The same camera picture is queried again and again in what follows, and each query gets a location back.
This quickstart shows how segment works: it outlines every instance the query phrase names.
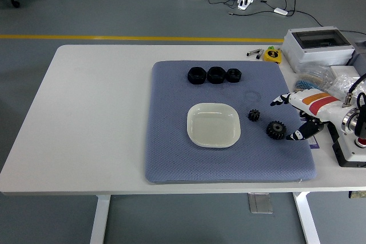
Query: white plate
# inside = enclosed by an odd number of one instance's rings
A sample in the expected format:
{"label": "white plate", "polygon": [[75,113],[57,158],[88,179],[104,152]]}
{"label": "white plate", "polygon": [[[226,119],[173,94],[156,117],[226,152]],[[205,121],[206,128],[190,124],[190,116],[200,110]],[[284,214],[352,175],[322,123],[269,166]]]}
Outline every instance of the white plate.
{"label": "white plate", "polygon": [[239,115],[226,104],[196,104],[188,111],[187,132],[190,140],[201,147],[230,147],[240,137]]}

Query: floor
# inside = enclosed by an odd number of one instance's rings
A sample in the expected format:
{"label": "floor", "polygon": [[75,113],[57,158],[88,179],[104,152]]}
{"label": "floor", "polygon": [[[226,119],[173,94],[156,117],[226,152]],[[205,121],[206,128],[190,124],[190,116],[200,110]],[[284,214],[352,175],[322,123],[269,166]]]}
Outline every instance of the floor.
{"label": "floor", "polygon": [[[61,45],[271,43],[319,24],[366,40],[347,32],[366,33],[366,0],[296,0],[319,23],[301,12],[229,15],[293,10],[295,0],[258,0],[247,11],[210,4],[227,0],[17,1],[18,9],[0,0],[0,169]],[[113,196],[105,243],[305,243],[292,195],[271,200],[274,214],[253,215],[246,194]],[[364,199],[340,192],[308,200],[321,243],[364,242]],[[96,204],[94,196],[0,195],[0,243],[89,243]]]}

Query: robotic arm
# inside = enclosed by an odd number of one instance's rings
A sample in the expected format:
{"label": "robotic arm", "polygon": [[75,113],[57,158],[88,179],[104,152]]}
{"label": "robotic arm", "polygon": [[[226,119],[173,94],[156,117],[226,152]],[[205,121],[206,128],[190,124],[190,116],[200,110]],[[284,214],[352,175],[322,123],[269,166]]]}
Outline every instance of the robotic arm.
{"label": "robotic arm", "polygon": [[295,93],[283,94],[270,105],[290,103],[300,110],[300,116],[307,122],[298,130],[286,137],[287,140],[303,140],[322,131],[324,124],[333,123],[344,133],[354,133],[361,139],[366,139],[366,105],[360,106],[360,96],[357,106],[345,105],[337,98],[318,89],[309,89]]}

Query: yellow line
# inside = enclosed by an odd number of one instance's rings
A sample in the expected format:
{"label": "yellow line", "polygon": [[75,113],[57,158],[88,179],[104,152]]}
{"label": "yellow line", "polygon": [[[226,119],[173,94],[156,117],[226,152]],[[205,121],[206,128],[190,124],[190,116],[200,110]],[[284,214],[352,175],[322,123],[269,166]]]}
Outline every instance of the yellow line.
{"label": "yellow line", "polygon": [[83,40],[139,40],[139,41],[201,41],[201,42],[262,42],[283,43],[278,38],[229,38],[229,37],[128,37],[105,35],[22,35],[0,34],[0,39],[83,39]]}

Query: tape measure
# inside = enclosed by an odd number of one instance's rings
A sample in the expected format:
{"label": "tape measure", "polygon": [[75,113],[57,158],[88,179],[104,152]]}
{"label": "tape measure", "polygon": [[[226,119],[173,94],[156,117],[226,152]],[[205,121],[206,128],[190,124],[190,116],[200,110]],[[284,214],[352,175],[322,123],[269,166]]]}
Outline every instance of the tape measure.
{"label": "tape measure", "polygon": [[281,56],[281,50],[275,50],[275,48],[271,46],[268,48],[268,50],[265,51],[263,55],[263,60],[280,64],[282,61]]}

